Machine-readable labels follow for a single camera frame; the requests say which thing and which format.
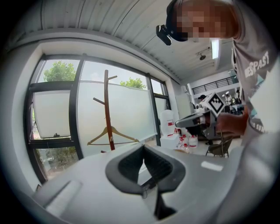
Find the railing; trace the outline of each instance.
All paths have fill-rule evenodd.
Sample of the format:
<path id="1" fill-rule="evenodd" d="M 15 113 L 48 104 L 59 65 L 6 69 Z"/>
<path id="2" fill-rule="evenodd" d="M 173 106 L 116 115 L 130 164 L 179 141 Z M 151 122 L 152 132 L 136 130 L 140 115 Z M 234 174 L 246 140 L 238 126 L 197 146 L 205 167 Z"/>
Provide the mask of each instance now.
<path id="1" fill-rule="evenodd" d="M 228 86 L 234 83 L 238 83 L 238 79 L 237 77 L 233 76 L 233 77 L 229 77 L 229 78 L 225 78 L 225 79 L 220 79 L 218 81 L 215 82 L 210 82 L 206 85 L 202 85 L 202 86 L 198 86 L 192 89 L 193 94 L 198 94 L 198 93 L 203 93 L 206 92 L 208 90 L 213 90 L 213 89 L 217 89 L 223 86 Z"/>

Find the white label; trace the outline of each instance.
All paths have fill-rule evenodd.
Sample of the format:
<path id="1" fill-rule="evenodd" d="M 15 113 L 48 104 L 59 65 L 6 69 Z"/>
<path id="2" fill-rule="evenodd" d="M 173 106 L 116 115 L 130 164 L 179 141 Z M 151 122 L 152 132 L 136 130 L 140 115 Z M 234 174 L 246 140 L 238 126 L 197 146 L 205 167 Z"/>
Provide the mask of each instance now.
<path id="1" fill-rule="evenodd" d="M 201 167 L 209 169 L 209 170 L 219 171 L 219 172 L 222 171 L 224 168 L 223 166 L 220 166 L 220 165 L 217 165 L 214 163 L 209 163 L 207 161 L 203 161 L 201 163 Z"/>

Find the person's arm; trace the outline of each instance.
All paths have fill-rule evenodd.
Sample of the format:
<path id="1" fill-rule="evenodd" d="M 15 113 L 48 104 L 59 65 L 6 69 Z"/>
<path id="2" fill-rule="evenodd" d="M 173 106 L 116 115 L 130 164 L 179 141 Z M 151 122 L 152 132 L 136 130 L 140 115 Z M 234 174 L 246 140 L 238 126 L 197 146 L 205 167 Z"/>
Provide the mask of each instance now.
<path id="1" fill-rule="evenodd" d="M 246 106 L 244 106 L 244 113 L 242 115 L 221 113 L 217 119 L 216 129 L 217 131 L 222 130 L 238 135 L 244 135 L 248 117 L 248 109 Z"/>

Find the ceiling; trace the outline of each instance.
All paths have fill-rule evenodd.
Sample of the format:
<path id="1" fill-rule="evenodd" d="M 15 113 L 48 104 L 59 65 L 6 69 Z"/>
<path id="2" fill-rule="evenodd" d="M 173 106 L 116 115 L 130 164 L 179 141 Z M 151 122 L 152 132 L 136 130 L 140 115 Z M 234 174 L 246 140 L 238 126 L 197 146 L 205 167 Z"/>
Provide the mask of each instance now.
<path id="1" fill-rule="evenodd" d="M 30 33 L 55 28 L 87 29 L 120 38 L 154 57 L 182 84 L 228 70 L 231 40 L 223 40 L 220 59 L 212 59 L 210 41 L 172 41 L 166 46 L 157 36 L 157 25 L 165 24 L 171 0 L 41 0 L 16 27 L 12 38 L 19 41 Z M 206 55 L 200 60 L 198 52 Z"/>

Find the sky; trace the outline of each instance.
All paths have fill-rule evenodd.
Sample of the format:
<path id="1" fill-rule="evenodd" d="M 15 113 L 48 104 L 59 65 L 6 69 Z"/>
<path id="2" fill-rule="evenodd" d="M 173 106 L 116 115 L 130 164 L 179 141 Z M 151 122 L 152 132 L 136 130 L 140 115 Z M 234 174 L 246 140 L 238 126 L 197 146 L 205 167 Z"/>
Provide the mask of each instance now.
<path id="1" fill-rule="evenodd" d="M 52 67 L 53 63 L 58 60 L 48 60 L 45 63 L 45 66 L 42 70 L 42 73 L 40 75 L 39 81 L 38 82 L 44 82 L 44 71 L 48 70 Z M 77 70 L 79 60 L 65 60 L 61 59 L 62 62 L 65 63 L 72 63 L 74 66 L 74 69 Z M 112 77 L 117 75 L 117 78 L 111 79 L 109 83 L 114 83 L 114 84 L 120 84 L 121 81 L 128 81 L 129 77 L 132 79 L 140 78 L 145 86 L 147 86 L 146 82 L 146 77 L 122 68 L 118 68 L 115 66 L 107 65 L 107 64 L 102 64 L 98 62 L 91 62 L 91 61 L 86 61 L 83 67 L 82 75 L 81 75 L 81 80 L 84 81 L 100 81 L 104 82 L 104 71 L 108 70 L 108 76 Z M 154 93 L 159 93 L 162 94 L 161 91 L 161 85 L 152 80 L 152 85 L 153 85 L 153 90 Z"/>

